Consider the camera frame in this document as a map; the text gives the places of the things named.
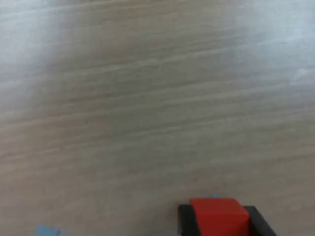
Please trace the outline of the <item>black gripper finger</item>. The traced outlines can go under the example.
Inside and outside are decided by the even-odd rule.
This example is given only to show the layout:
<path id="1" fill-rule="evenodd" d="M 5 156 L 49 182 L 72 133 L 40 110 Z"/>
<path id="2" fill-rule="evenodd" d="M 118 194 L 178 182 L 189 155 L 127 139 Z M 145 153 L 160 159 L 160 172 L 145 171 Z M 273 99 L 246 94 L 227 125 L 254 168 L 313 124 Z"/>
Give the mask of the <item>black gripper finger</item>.
<path id="1" fill-rule="evenodd" d="M 277 236 L 262 214 L 254 206 L 244 206 L 249 213 L 249 236 Z"/>
<path id="2" fill-rule="evenodd" d="M 199 235 L 195 211 L 189 204 L 181 204 L 178 206 L 178 234 L 180 236 Z"/>

